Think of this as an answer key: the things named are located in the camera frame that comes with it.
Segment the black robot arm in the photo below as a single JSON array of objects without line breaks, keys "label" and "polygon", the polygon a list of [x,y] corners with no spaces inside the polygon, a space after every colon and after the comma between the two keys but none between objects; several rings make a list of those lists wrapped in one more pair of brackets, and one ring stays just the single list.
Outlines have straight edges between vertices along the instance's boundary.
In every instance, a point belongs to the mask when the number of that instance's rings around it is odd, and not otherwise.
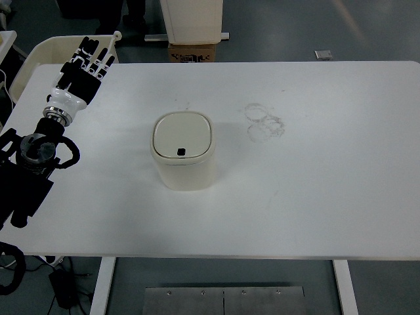
[{"label": "black robot arm", "polygon": [[2,223],[9,219],[13,226],[25,227],[53,187],[53,171],[79,161],[79,148],[64,131],[91,103],[114,63],[108,48],[94,55],[98,46],[96,39],[84,37],[64,63],[32,134],[19,136],[10,128],[1,135],[1,195],[6,199]]}]

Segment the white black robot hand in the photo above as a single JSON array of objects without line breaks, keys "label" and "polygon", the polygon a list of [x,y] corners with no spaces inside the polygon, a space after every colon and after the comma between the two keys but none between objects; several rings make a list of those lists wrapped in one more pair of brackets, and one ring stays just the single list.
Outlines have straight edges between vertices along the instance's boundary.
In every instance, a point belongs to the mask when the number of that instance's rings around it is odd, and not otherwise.
[{"label": "white black robot hand", "polygon": [[60,70],[56,83],[52,86],[47,105],[43,110],[44,117],[57,120],[63,126],[73,123],[76,114],[84,110],[93,100],[101,81],[114,63],[114,55],[103,48],[93,63],[86,68],[99,41],[83,38],[74,52],[70,62],[66,62]]}]

